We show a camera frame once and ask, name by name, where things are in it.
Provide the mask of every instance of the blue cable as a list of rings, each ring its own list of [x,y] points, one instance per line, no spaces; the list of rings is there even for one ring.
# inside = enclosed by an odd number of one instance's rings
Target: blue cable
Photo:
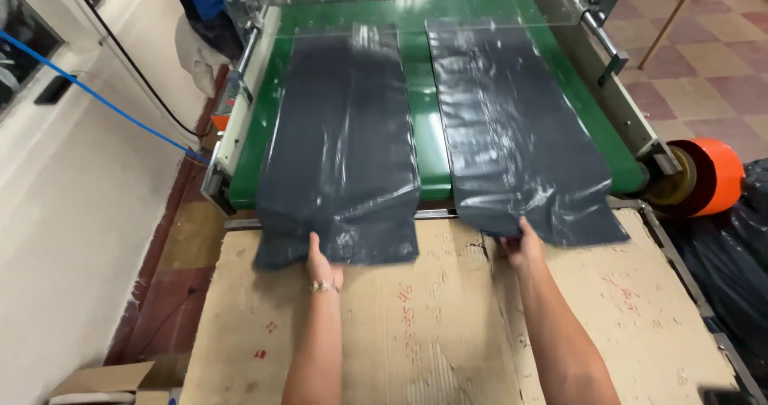
[[[6,41],[12,43],[16,48],[24,51],[25,53],[27,53],[30,56],[32,56],[35,59],[37,59],[38,62],[41,62],[42,64],[46,65],[47,67],[49,67],[49,68],[53,69],[54,71],[58,72],[62,77],[67,78],[73,84],[78,85],[80,88],[82,88],[86,92],[90,93],[91,96],[93,96],[94,98],[97,98],[102,104],[110,107],[114,112],[118,113],[120,116],[123,116],[123,117],[127,118],[134,125],[139,126],[140,128],[144,129],[145,131],[149,132],[150,134],[152,134],[152,135],[160,138],[161,140],[167,142],[168,144],[171,144],[174,147],[180,148],[182,151],[187,153],[187,155],[191,155],[193,158],[197,159],[197,161],[203,162],[204,164],[208,164],[209,163],[207,158],[204,158],[203,156],[200,156],[199,154],[197,154],[197,152],[195,152],[191,148],[175,142],[174,140],[168,138],[167,136],[165,136],[163,134],[160,134],[158,131],[155,131],[153,128],[150,128],[148,125],[145,125],[144,123],[141,123],[139,120],[136,120],[135,118],[131,117],[127,112],[124,112],[123,110],[121,110],[120,108],[118,108],[117,106],[112,104],[110,101],[105,99],[103,96],[101,96],[98,93],[94,92],[94,90],[92,88],[90,88],[89,86],[86,86],[83,82],[81,82],[77,78],[69,75],[66,71],[64,71],[60,67],[58,67],[58,66],[54,65],[53,63],[51,63],[50,60],[48,60],[47,58],[41,56],[40,54],[38,54],[32,48],[27,47],[26,45],[24,45],[21,42],[17,41],[15,38],[13,38],[9,34],[7,34],[5,32],[5,30],[0,30],[0,38],[3,38]]]

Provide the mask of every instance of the bracelet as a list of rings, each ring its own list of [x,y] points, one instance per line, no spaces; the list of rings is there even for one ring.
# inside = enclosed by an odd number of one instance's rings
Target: bracelet
[[[334,281],[312,281],[312,285],[310,285],[310,291],[313,293],[316,293],[318,291],[329,291],[329,290],[336,290],[337,293],[340,293],[341,290],[339,287],[336,286],[336,283]]]

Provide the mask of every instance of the wooden stick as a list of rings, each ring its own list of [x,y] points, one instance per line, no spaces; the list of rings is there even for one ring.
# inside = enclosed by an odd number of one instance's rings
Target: wooden stick
[[[670,17],[667,18],[667,22],[662,26],[661,30],[659,31],[659,34],[656,35],[656,39],[654,39],[654,42],[650,44],[650,48],[648,48],[648,51],[645,52],[645,56],[643,56],[643,59],[640,60],[640,64],[638,65],[638,69],[642,70],[645,68],[645,63],[650,58],[650,55],[653,54],[654,50],[656,49],[656,46],[659,45],[659,41],[664,37],[664,34],[667,33],[667,29],[672,24],[672,21],[677,16],[677,13],[680,11],[680,9],[683,7],[683,4],[685,4],[686,0],[679,0],[677,2],[677,6],[672,9],[672,13],[670,14]]]

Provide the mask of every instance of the tiled floor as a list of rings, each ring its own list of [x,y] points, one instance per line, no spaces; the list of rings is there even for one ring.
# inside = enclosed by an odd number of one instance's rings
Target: tiled floor
[[[768,157],[768,0],[689,0],[639,71],[676,1],[619,1],[606,29],[632,57],[621,80],[663,139],[719,138],[743,162]],[[158,387],[184,379],[224,237],[224,217],[200,196],[203,173],[193,171],[122,359],[157,361]]]
[[[677,0],[619,0],[606,31],[630,62],[619,78],[664,140],[711,137],[742,162],[768,157],[768,0],[688,0],[644,70]]]

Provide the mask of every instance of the black cable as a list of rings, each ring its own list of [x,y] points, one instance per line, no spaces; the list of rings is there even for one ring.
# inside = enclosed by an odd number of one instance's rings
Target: black cable
[[[208,127],[208,132],[204,134],[198,134],[192,129],[189,129],[188,127],[184,126],[184,124],[181,123],[178,118],[176,118],[176,115],[170,110],[170,108],[168,108],[168,106],[165,105],[165,102],[163,101],[162,98],[160,98],[158,93],[154,90],[152,85],[149,83],[147,77],[144,76],[144,73],[139,69],[138,66],[136,66],[136,63],[134,62],[133,58],[130,58],[130,56],[128,55],[128,52],[125,51],[125,48],[123,48],[122,44],[120,44],[120,41],[118,40],[118,38],[114,36],[114,33],[112,33],[112,30],[110,29],[110,27],[107,26],[107,23],[104,22],[104,19],[98,14],[98,11],[96,10],[96,8],[93,5],[91,5],[91,2],[89,0],[84,0],[84,1],[85,1],[85,4],[88,5],[88,8],[91,9],[91,12],[94,14],[94,16],[96,16],[96,19],[101,23],[101,27],[103,27],[104,30],[107,31],[107,35],[109,35],[109,37],[112,38],[112,41],[114,41],[114,44],[118,46],[118,48],[120,49],[120,52],[122,52],[123,56],[125,56],[125,58],[128,60],[128,63],[130,63],[130,66],[136,71],[137,74],[139,74],[141,81],[143,81],[144,84],[147,86],[147,88],[149,88],[149,91],[152,92],[152,95],[155,96],[156,99],[158,99],[158,102],[160,103],[161,106],[163,106],[163,109],[168,113],[168,116],[174,119],[174,122],[176,122],[177,125],[179,125],[182,129],[184,129],[186,132],[190,133],[191,135],[194,135],[198,138],[203,138],[208,136],[210,132],[214,129],[213,125],[210,125]]]
[[[145,343],[144,346],[141,348],[141,351],[139,351],[139,354],[137,355],[137,359],[140,359],[144,355],[144,351],[147,351],[147,348],[149,347],[150,343],[154,341],[155,336],[158,336],[158,332],[160,332],[160,329],[163,328],[163,325],[165,325],[165,322],[170,320],[170,316],[176,313],[176,311],[178,311],[179,308],[184,306],[184,303],[187,302],[187,299],[190,297],[190,295],[194,293],[197,293],[197,288],[194,288],[194,287],[187,288],[187,296],[181,299],[181,301],[176,305],[176,307],[174,307],[173,310],[168,312],[168,315],[166,315],[165,318],[163,318],[163,321],[161,321],[158,324],[157,330],[155,330],[154,333],[152,333],[152,336],[149,337],[149,341],[147,341],[147,343]]]

